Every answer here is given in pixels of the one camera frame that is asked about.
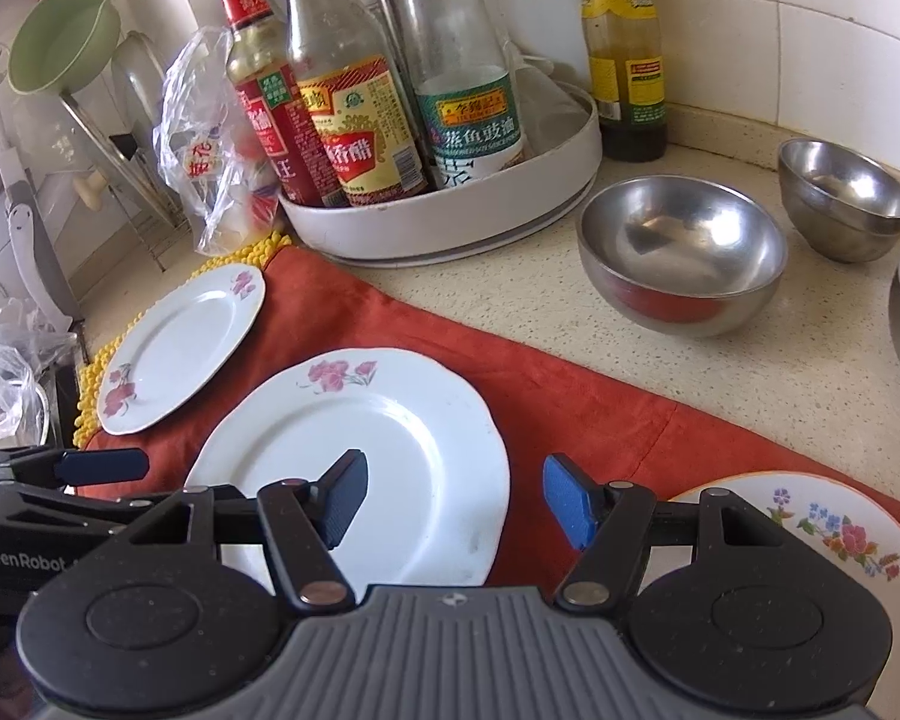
yellow pom-pom trim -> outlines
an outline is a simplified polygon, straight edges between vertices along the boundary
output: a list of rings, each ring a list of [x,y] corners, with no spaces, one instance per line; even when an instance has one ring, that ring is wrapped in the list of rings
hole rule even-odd
[[[231,263],[245,263],[246,265],[257,266],[264,269],[266,263],[274,259],[274,255],[281,248],[288,247],[292,241],[289,235],[281,235],[278,232],[270,234],[256,242],[251,247],[243,247],[241,250],[233,252],[223,257],[211,257],[203,265],[197,268],[190,276],[188,281],[197,278],[200,274],[207,271],[213,271],[223,265]],[[79,415],[74,420],[74,445],[79,449],[84,449],[93,435],[100,429],[100,420],[97,418],[97,396],[100,394],[100,386],[103,384],[103,372],[110,365],[110,360],[120,348],[120,344],[124,342],[130,328],[133,327],[144,316],[143,313],[137,314],[136,319],[127,325],[127,331],[119,338],[103,346],[90,361],[90,365],[82,367],[79,372],[80,397],[77,402]]]

red cloth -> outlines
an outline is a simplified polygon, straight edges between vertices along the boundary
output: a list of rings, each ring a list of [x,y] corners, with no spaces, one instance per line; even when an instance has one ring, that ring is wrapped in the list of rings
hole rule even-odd
[[[237,352],[189,403],[134,436],[98,433],[90,448],[139,446],[138,483],[87,488],[114,497],[178,488],[217,424],[274,373],[324,352],[396,346],[456,371],[487,401],[511,465],[511,502],[489,584],[552,591],[575,554],[543,501],[541,469],[565,452],[594,479],[632,479],[666,499],[733,474],[805,471],[852,485],[900,522],[900,502],[770,440],[514,341],[389,298],[313,252],[286,248],[266,269],[266,300]]]

oval plate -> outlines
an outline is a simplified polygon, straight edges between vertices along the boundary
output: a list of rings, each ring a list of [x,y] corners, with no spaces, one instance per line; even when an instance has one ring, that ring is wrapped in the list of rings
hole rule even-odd
[[[358,599],[368,584],[475,586],[496,556],[506,448],[477,391],[403,349],[341,349],[252,391],[207,440],[187,485],[317,479],[348,449],[367,455],[367,499],[332,553]],[[272,591],[259,546],[223,562]]]
[[[111,436],[173,413],[240,346],[264,303],[260,269],[224,265],[158,300],[130,329],[103,375],[97,415]]]
[[[704,488],[727,488],[795,533],[876,596],[890,615],[890,659],[868,709],[881,720],[900,720],[900,524],[852,487],[823,476],[766,471],[710,482],[674,501],[697,503]],[[646,586],[690,562],[692,547],[656,547],[644,573]]]

glass bottle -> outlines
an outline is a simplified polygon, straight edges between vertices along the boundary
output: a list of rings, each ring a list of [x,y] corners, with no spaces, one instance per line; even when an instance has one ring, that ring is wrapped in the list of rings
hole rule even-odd
[[[427,187],[379,23],[356,0],[288,0],[290,66],[353,205]]]
[[[348,205],[287,58],[286,27],[266,0],[223,0],[233,28],[226,74],[290,201]]]
[[[397,0],[439,188],[522,162],[526,139],[484,0]]]
[[[667,148],[660,24],[653,0],[581,0],[604,151],[647,162]]]

speckled countertop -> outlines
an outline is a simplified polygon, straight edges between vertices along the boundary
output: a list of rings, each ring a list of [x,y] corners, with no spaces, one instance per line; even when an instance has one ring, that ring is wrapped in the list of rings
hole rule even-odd
[[[900,366],[887,323],[900,244],[876,263],[832,263],[787,220],[774,172],[689,148],[671,146],[649,165],[605,162],[597,188],[648,172],[735,187],[780,222],[790,261],[779,290],[736,333],[694,341],[628,322],[583,273],[572,218],[455,263],[355,272],[395,298],[705,410],[900,499]],[[165,274],[138,255],[94,288],[83,303],[91,346],[186,279],[200,261],[189,246],[170,252]]]

